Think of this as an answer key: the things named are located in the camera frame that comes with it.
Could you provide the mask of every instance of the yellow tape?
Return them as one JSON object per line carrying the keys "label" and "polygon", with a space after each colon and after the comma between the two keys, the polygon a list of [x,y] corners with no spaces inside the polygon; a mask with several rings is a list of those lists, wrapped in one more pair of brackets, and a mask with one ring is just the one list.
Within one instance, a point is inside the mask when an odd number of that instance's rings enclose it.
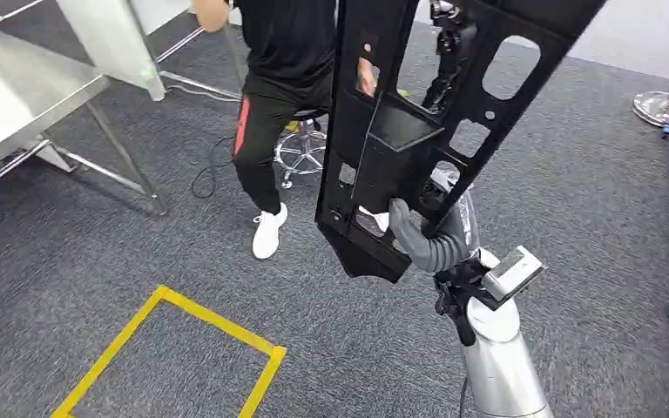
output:
{"label": "yellow tape", "polygon": [[196,318],[199,318],[200,320],[203,320],[219,328],[225,333],[232,335],[232,337],[236,338],[237,340],[257,348],[258,351],[261,351],[267,355],[272,355],[274,348],[273,344],[247,331],[245,328],[240,327],[227,318],[219,316],[218,314],[206,309],[193,300],[187,299],[182,294],[168,289],[168,292],[165,294],[163,299],[171,302],[173,305],[183,309]]}
{"label": "yellow tape", "polygon": [[180,293],[174,292],[165,286],[158,286],[150,299],[148,299],[145,304],[140,307],[130,321],[125,325],[124,329],[114,337],[114,340],[109,344],[109,347],[98,357],[98,360],[91,366],[91,369],[88,370],[88,373],[81,378],[76,387],[68,394],[63,403],[60,404],[55,412],[52,413],[51,418],[73,418],[70,415],[71,409],[78,404],[78,401],[85,395],[88,391],[88,388],[91,384],[98,378],[98,376],[106,369],[109,365],[109,362],[112,360],[114,355],[119,351],[119,349],[124,346],[124,344],[129,340],[129,338],[134,334],[134,332],[139,327],[139,324],[147,318],[147,315],[152,311],[155,306],[161,300],[166,300],[173,305],[183,309],[190,315],[203,320],[204,322],[211,324],[220,330],[224,331],[227,334],[232,335],[232,337],[245,342],[246,344],[256,348],[258,351],[261,351],[264,354],[270,356],[265,368],[263,368],[260,378],[255,382],[253,386],[253,391],[247,397],[245,405],[242,406],[240,414],[237,415],[238,418],[250,418],[253,416],[255,409],[257,409],[260,401],[262,401],[263,395],[266,393],[270,382],[275,376],[278,366],[283,361],[283,356],[286,355],[286,349],[280,346],[274,346],[267,340],[255,335],[245,328],[240,327],[239,325],[231,322],[227,318],[219,316],[217,313],[212,312],[209,309],[199,305],[198,303],[187,299]]}
{"label": "yellow tape", "polygon": [[132,319],[129,320],[124,329],[114,337],[114,340],[109,344],[109,347],[98,357],[88,373],[83,376],[83,378],[78,382],[76,387],[68,394],[63,403],[60,404],[55,412],[52,413],[51,418],[65,418],[71,412],[71,409],[76,406],[80,398],[88,390],[88,387],[98,378],[101,372],[104,371],[106,366],[109,365],[109,361],[114,358],[114,355],[119,351],[119,349],[124,346],[124,344],[129,340],[129,337],[132,336],[139,323],[142,322],[147,315],[152,311],[155,305],[163,299],[163,295],[170,291],[169,288],[165,286],[158,286],[155,289],[155,292],[152,292],[152,296],[148,299],[144,305],[137,311]]}
{"label": "yellow tape", "polygon": [[266,393],[267,387],[270,385],[270,382],[273,380],[275,371],[278,370],[280,362],[283,361],[283,356],[286,355],[286,349],[284,347],[276,346],[273,348],[273,352],[270,354],[270,360],[268,360],[265,368],[263,368],[263,373],[260,374],[260,378],[255,382],[253,391],[250,392],[250,395],[245,401],[245,405],[242,406],[240,414],[237,415],[237,418],[250,418],[253,416],[255,409],[258,408],[260,401],[263,399],[263,395]]}

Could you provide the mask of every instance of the black cable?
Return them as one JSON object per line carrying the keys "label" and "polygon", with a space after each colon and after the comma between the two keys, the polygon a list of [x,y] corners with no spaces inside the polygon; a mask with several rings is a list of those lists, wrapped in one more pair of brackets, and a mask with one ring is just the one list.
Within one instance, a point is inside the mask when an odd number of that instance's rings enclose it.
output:
{"label": "black cable", "polygon": [[[224,168],[224,167],[232,164],[233,159],[232,159],[232,151],[230,151],[229,152],[229,157],[230,157],[229,161],[227,161],[224,164],[215,164],[214,163],[214,150],[221,143],[223,143],[225,141],[228,141],[232,138],[234,138],[234,137],[222,138],[219,141],[217,141],[216,144],[212,145],[212,149],[209,151],[209,160],[211,161],[211,164],[209,164],[207,167],[204,167],[204,169],[202,169],[199,172],[199,174],[196,174],[196,178],[193,179],[193,181],[191,182],[191,194],[193,194],[193,196],[196,199],[209,199],[214,195],[214,192],[216,192],[216,190],[217,190],[217,173],[214,169],[215,168]],[[211,172],[212,190],[209,193],[202,194],[202,193],[199,193],[199,192],[196,191],[196,183],[199,181],[199,179],[201,178],[201,176],[205,172]]]}
{"label": "black cable", "polygon": [[465,406],[465,393],[468,392],[468,376],[463,379],[463,390],[460,391],[460,408],[457,410],[457,418],[463,418],[463,407]]}

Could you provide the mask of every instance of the red stripe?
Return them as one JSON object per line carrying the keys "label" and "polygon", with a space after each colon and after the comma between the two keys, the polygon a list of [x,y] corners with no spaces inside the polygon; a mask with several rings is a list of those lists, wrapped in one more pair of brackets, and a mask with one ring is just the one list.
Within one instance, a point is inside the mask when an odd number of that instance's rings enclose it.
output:
{"label": "red stripe", "polygon": [[240,119],[237,121],[237,136],[234,137],[234,155],[242,147],[242,142],[245,141],[245,128],[247,127],[247,114],[250,112],[250,100],[245,97],[242,99],[242,106],[240,107]]}

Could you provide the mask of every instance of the gray glove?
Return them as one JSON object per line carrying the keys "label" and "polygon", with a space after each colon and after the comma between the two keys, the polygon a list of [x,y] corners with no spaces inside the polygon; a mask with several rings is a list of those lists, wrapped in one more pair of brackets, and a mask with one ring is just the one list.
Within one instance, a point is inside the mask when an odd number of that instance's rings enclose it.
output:
{"label": "gray glove", "polygon": [[409,213],[409,205],[403,199],[391,200],[389,206],[391,231],[419,269],[429,273],[443,272],[470,256],[458,205],[453,206],[443,226],[431,238],[426,238],[422,234],[422,231],[409,219]]}

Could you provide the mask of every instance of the black t-shirt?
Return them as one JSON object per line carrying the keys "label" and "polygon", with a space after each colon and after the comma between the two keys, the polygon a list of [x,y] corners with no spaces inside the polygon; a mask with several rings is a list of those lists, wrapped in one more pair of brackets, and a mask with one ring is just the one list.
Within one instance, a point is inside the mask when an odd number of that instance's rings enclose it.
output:
{"label": "black t-shirt", "polygon": [[335,0],[237,0],[254,74],[308,86],[335,56]]}

